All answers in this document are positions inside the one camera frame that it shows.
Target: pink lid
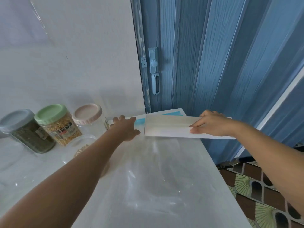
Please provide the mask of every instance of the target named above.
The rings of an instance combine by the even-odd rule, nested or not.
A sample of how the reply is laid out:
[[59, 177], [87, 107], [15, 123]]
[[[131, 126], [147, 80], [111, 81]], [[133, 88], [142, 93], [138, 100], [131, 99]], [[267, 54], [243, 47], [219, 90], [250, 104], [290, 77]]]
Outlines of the pink lid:
[[96, 121], [101, 114], [102, 109], [100, 105], [87, 104], [79, 107], [72, 115], [72, 119], [78, 125], [86, 125]]

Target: hand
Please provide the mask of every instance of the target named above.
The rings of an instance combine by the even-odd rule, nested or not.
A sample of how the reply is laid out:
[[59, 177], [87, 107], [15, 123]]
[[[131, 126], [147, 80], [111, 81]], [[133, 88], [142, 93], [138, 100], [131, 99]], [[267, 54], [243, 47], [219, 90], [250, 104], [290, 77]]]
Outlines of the hand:
[[124, 115], [120, 115], [118, 118], [113, 118], [113, 123], [110, 125], [109, 131], [117, 133], [123, 141], [131, 141], [136, 135], [140, 134], [139, 130], [134, 129], [135, 117], [126, 119]]
[[238, 121], [226, 118], [225, 115], [216, 111], [211, 112], [205, 110], [197, 122], [193, 123], [190, 127], [190, 133], [206, 133], [214, 136], [233, 136], [235, 126]]

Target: clear plastic container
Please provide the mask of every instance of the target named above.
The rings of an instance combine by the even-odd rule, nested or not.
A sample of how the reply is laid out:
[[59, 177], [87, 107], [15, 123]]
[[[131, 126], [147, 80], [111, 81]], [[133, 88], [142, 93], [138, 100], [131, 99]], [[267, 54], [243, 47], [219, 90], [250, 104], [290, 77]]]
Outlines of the clear plastic container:
[[44, 107], [35, 114], [35, 120], [56, 142], [63, 146], [82, 135], [64, 105], [54, 104]]
[[108, 125], [100, 105], [93, 103], [79, 107], [72, 115], [72, 119], [82, 134], [91, 134], [96, 138], [106, 131]]
[[[93, 144], [97, 138], [90, 134], [81, 135], [77, 138], [74, 138], [66, 147], [65, 153], [62, 155], [63, 163], [67, 164], [74, 157], [83, 152], [89, 145]], [[101, 173], [100, 177], [103, 177], [110, 167], [110, 163], [108, 162]]]
[[0, 131], [36, 153], [45, 153], [56, 144], [35, 122], [34, 113], [29, 109], [13, 111], [0, 119]]

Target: green lid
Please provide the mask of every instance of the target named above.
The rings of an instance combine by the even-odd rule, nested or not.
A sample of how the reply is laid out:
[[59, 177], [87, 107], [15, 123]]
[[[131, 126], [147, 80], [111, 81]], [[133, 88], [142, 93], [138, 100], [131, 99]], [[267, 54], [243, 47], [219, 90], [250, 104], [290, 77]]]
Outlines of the green lid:
[[54, 104], [42, 108], [35, 114], [35, 120], [41, 125], [47, 125], [58, 121], [67, 113], [65, 105]]

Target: jar lid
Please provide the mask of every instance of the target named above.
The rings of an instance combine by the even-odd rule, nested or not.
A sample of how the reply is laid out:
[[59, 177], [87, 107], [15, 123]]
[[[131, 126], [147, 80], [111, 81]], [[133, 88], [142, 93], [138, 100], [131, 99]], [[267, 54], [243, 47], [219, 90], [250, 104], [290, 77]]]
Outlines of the jar lid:
[[96, 121], [101, 114], [102, 109], [100, 105], [87, 104], [79, 107], [72, 115], [72, 119], [78, 125], [87, 125]]
[[58, 121], [67, 113], [65, 105], [48, 105], [35, 114], [35, 120], [41, 125], [47, 125]]
[[32, 121], [34, 113], [29, 109], [20, 109], [5, 115], [0, 119], [0, 130], [3, 133], [10, 133]]

